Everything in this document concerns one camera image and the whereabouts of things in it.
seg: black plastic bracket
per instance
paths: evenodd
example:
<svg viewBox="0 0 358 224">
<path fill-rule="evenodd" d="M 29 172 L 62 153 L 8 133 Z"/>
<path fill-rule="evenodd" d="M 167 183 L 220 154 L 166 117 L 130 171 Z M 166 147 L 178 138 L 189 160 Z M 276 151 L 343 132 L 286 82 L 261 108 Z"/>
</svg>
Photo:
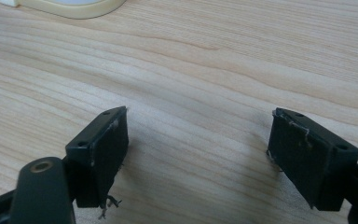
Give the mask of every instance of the black plastic bracket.
<svg viewBox="0 0 358 224">
<path fill-rule="evenodd" d="M 78 207 L 106 208 L 108 191 L 127 154 L 126 115 L 125 106 L 104 111 L 66 146 L 69 190 Z"/>
<path fill-rule="evenodd" d="M 0 224 L 76 223 L 79 207 L 106 211 L 108 195 L 127 154 L 127 108 L 104 111 L 67 146 L 66 157 L 43 158 L 21 169 L 17 188 L 0 196 Z"/>
<path fill-rule="evenodd" d="M 358 148 L 295 111 L 277 108 L 272 115 L 270 159 L 311 208 L 339 211 L 348 199 L 349 222 L 358 223 Z"/>
</svg>

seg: wooden table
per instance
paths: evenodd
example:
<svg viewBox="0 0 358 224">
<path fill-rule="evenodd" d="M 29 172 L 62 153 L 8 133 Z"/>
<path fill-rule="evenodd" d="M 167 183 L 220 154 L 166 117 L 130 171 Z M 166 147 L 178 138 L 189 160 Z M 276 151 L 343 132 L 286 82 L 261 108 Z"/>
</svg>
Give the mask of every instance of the wooden table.
<svg viewBox="0 0 358 224">
<path fill-rule="evenodd" d="M 358 1 L 128 0 L 92 20 L 0 5 L 0 194 L 126 105 L 109 209 L 77 223 L 346 223 L 266 157 L 277 106 L 358 146 Z"/>
</svg>

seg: small hole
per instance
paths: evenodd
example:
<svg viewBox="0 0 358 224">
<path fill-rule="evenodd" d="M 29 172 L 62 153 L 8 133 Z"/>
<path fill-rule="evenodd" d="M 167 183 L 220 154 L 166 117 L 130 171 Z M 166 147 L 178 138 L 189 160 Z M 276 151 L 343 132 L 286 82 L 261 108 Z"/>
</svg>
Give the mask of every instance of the small hole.
<svg viewBox="0 0 358 224">
<path fill-rule="evenodd" d="M 51 166 L 53 166 L 53 163 L 51 161 L 40 161 L 31 167 L 31 172 L 35 174 L 42 173 L 50 169 Z"/>
<path fill-rule="evenodd" d="M 83 147 L 83 146 L 85 146 L 86 144 L 88 144 L 88 142 L 79 142 L 77 145 L 80 146 L 80 147 Z"/>
<path fill-rule="evenodd" d="M 40 163 L 40 164 L 37 164 L 34 169 L 36 171 L 41 171 L 41 170 L 44 170 L 48 167 L 48 163 L 47 162 L 43 162 L 43 163 Z"/>
<path fill-rule="evenodd" d="M 342 150 L 347 150 L 348 149 L 348 147 L 345 146 L 345 145 L 337 145 L 337 148 L 342 149 Z"/>
</svg>

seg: white object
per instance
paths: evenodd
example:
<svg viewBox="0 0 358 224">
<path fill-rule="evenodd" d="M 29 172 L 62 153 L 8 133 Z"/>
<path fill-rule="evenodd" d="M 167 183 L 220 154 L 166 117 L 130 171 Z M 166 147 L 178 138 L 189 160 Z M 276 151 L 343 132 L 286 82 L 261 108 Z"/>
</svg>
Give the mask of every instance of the white object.
<svg viewBox="0 0 358 224">
<path fill-rule="evenodd" d="M 72 19 L 89 19 L 109 13 L 126 0 L 0 0 L 17 7 L 22 5 Z"/>
</svg>

